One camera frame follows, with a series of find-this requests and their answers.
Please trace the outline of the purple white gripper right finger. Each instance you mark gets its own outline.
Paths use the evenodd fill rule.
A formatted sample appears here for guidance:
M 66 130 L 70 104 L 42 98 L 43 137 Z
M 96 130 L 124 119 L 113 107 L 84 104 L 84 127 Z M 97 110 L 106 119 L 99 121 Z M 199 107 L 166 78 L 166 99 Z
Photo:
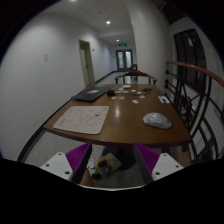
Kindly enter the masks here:
M 145 184 L 183 169 L 169 154 L 158 154 L 140 143 L 133 145 L 133 153 Z

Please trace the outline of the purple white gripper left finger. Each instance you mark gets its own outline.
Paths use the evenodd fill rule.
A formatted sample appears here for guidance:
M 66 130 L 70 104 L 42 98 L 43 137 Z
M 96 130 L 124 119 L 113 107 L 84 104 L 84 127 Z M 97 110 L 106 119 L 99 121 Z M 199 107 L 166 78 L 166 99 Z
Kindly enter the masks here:
M 68 153 L 56 153 L 41 166 L 41 169 L 79 184 L 86 170 L 91 153 L 92 143 L 87 142 Z

